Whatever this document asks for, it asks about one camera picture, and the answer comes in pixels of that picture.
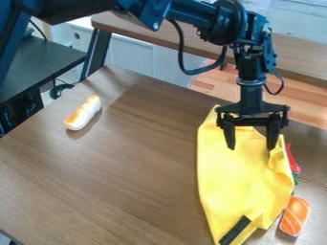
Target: white cabinet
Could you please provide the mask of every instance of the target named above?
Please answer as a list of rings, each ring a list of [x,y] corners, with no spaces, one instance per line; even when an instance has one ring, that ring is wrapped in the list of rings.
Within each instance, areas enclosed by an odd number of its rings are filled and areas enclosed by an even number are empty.
[[[89,17],[52,27],[55,42],[71,44],[84,52],[88,50],[92,31]],[[200,67],[205,60],[185,54],[187,69]],[[192,81],[192,77],[185,75],[178,66],[177,51],[117,34],[112,36],[105,63],[184,87]]]

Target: orange toy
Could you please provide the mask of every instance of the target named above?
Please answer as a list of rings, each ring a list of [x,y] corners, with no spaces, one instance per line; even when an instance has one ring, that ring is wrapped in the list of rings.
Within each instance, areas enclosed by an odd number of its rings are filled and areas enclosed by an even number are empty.
[[[298,236],[309,217],[310,206],[300,197],[292,196],[281,219],[279,229],[285,234]]]

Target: wooden tabletop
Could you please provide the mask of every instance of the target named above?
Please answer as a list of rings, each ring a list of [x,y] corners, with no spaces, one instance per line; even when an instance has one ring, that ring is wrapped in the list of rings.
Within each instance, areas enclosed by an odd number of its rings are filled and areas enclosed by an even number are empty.
[[[81,131],[64,119],[88,96],[103,108]],[[196,133],[221,100],[102,68],[0,140],[0,230],[25,245],[211,245],[196,180]],[[312,205],[297,244],[327,240],[327,132],[283,131]],[[276,228],[250,244],[292,244]]]
[[[110,33],[117,33],[170,49],[178,49],[179,37],[174,27],[164,21],[157,32],[118,18],[111,12],[96,14],[92,25]],[[185,34],[185,51],[196,56],[216,59],[221,48],[199,38],[196,29],[181,23]],[[304,39],[275,33],[273,46],[278,54],[277,67],[283,76],[295,80],[326,85],[327,46]],[[228,62],[233,62],[229,51]]]

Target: cable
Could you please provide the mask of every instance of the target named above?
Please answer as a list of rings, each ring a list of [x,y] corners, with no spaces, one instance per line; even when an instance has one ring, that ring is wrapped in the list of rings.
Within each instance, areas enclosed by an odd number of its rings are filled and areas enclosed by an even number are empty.
[[[64,82],[64,84],[60,84],[60,85],[56,85],[55,84],[55,81],[56,80],[60,80],[62,82]],[[75,83],[67,83],[66,81],[62,80],[62,79],[59,79],[59,78],[55,78],[54,79],[54,87],[50,90],[50,97],[53,99],[53,100],[56,100],[58,99],[59,97],[61,97],[62,95],[62,91],[64,91],[65,89],[72,89],[75,87]]]
[[[56,78],[56,80],[59,80],[59,81],[65,83],[65,84],[68,84],[68,85],[75,85],[75,84],[78,84],[79,83],[79,81],[69,83],[69,82],[67,82],[67,81],[65,81],[63,79],[60,79],[60,78]]]
[[[32,21],[30,20],[30,23],[37,29],[38,32],[43,36],[44,40],[48,41],[47,36],[42,32],[42,30]]]
[[[180,27],[180,25],[175,20],[168,19],[168,21],[176,28],[177,33],[178,33],[178,35],[180,37],[180,45],[179,45],[179,50],[178,50],[178,63],[180,65],[181,70],[185,74],[190,75],[190,76],[199,75],[199,74],[202,74],[204,72],[213,70],[213,69],[221,66],[224,63],[224,60],[225,60],[225,57],[226,57],[226,52],[228,50],[228,46],[224,46],[223,47],[222,53],[219,55],[218,59],[213,64],[208,65],[208,66],[205,66],[205,67],[201,67],[201,68],[198,68],[198,69],[194,69],[194,70],[187,70],[185,68],[185,65],[184,65],[184,46],[185,46],[185,41],[184,41],[184,33],[183,33],[183,30],[182,30],[182,28]]]
[[[269,94],[271,94],[272,96],[277,96],[283,91],[285,81],[284,81],[283,77],[281,77],[281,75],[276,70],[272,70],[271,74],[280,79],[281,85],[276,92],[272,92],[272,90],[267,86],[267,84],[265,84],[265,88]]]

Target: yellow bag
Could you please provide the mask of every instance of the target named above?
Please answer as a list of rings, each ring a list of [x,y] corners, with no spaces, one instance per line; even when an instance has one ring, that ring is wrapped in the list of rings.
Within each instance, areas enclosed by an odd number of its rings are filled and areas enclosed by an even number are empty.
[[[216,118],[213,108],[198,131],[200,198],[214,244],[241,244],[257,228],[271,226],[287,206],[294,181],[282,135],[269,152],[253,127],[236,127],[236,148],[230,150]]]

